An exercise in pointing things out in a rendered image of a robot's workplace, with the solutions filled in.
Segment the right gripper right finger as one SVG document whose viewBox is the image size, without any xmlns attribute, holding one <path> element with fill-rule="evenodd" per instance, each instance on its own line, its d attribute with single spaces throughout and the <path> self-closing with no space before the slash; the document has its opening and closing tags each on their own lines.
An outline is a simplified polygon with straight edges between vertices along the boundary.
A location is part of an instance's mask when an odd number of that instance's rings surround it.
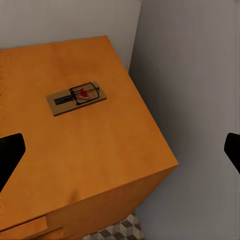
<svg viewBox="0 0 240 240">
<path fill-rule="evenodd" d="M 228 133 L 224 151 L 240 173 L 240 135 L 235 133 Z"/>
</svg>

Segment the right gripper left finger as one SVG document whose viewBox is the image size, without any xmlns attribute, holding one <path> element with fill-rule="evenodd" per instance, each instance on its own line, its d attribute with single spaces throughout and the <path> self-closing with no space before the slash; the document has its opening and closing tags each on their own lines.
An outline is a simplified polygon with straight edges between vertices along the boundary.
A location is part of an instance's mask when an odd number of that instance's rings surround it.
<svg viewBox="0 0 240 240">
<path fill-rule="evenodd" d="M 0 138 L 0 193 L 26 151 L 22 133 Z"/>
</svg>

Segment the mousetrap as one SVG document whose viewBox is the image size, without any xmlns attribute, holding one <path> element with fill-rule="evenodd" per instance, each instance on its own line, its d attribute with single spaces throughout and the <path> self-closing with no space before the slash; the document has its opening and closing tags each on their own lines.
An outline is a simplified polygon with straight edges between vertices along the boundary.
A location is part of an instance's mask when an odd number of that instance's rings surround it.
<svg viewBox="0 0 240 240">
<path fill-rule="evenodd" d="M 46 99 L 56 117 L 104 101 L 107 96 L 99 83 L 94 81 L 46 95 Z"/>
</svg>

